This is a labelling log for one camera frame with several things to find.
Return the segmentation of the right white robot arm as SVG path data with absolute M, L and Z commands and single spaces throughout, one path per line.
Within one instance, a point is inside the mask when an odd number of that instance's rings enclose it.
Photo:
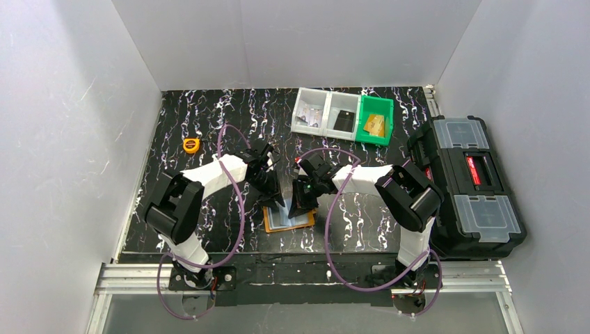
M 361 193 L 380 196 L 401 228 L 397 264 L 409 272 L 419 272 L 429 256 L 433 223 L 444 201 L 442 191 L 412 161 L 401 165 L 362 167 L 358 157 L 353 164 L 337 165 L 326 161 L 320 149 L 296 158 L 298 171 L 292 183 L 288 217 L 311 212 L 326 194 Z

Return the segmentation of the gold credit card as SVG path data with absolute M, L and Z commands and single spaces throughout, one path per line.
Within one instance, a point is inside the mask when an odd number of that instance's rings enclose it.
M 370 114 L 363 127 L 363 130 L 372 136 L 380 136 L 383 117 L 379 114 Z

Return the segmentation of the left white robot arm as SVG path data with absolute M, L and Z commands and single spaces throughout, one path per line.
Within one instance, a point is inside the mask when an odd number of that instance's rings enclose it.
M 204 166 L 171 175 L 162 173 L 143 210 L 143 221 L 154 229 L 192 273 L 213 269 L 196 235 L 202 200 L 232 184 L 246 182 L 259 193 L 265 207 L 284 207 L 278 174 L 272 162 L 273 146 L 257 139 L 249 148 L 223 155 Z

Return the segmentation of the orange leather card holder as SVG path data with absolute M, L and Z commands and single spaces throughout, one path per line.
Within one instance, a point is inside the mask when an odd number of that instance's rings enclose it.
M 279 207 L 277 209 L 263 207 L 265 232 L 274 233 L 312 227 L 315 224 L 315 213 L 316 211 L 312 210 L 307 214 L 289 218 L 286 207 Z

